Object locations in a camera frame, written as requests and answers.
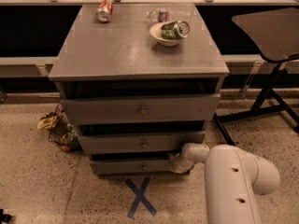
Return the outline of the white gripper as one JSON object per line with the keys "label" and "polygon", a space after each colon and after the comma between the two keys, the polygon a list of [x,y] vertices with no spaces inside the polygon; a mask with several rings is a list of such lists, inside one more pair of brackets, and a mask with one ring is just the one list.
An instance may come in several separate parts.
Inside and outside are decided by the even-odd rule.
{"label": "white gripper", "polygon": [[171,165],[169,170],[176,174],[184,174],[192,169],[193,162],[187,160],[185,157],[182,156],[181,153],[177,154],[168,154],[168,157],[171,161]]}

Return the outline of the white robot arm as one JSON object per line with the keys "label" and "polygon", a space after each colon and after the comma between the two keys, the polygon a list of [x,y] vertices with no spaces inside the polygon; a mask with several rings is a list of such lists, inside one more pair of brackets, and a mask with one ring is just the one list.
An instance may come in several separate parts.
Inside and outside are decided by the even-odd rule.
{"label": "white robot arm", "polygon": [[280,183],[274,163],[235,146],[187,143],[169,159],[177,174],[205,165],[208,224],[262,224],[255,196],[274,192]]}

